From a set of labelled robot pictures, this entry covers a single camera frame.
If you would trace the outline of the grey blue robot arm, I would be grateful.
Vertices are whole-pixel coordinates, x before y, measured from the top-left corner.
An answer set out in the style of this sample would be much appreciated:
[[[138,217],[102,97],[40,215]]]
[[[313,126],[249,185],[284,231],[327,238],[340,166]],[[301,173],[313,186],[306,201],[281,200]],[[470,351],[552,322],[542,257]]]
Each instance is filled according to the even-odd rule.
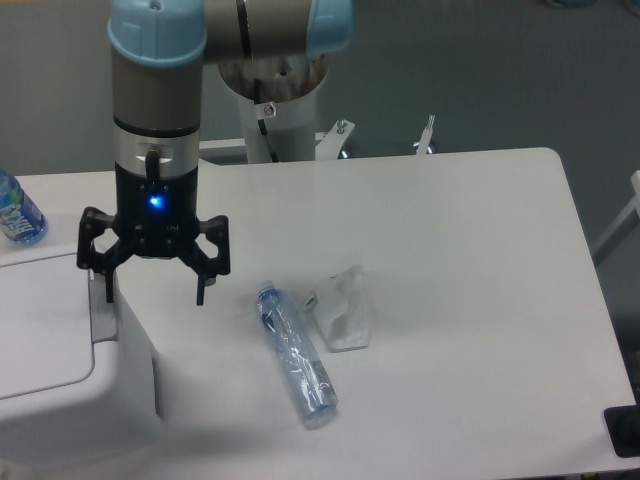
[[[112,296],[129,258],[181,260],[204,290],[231,270],[229,221],[196,214],[206,63],[317,57],[347,47],[349,1],[115,1],[116,211],[84,210],[77,264]]]

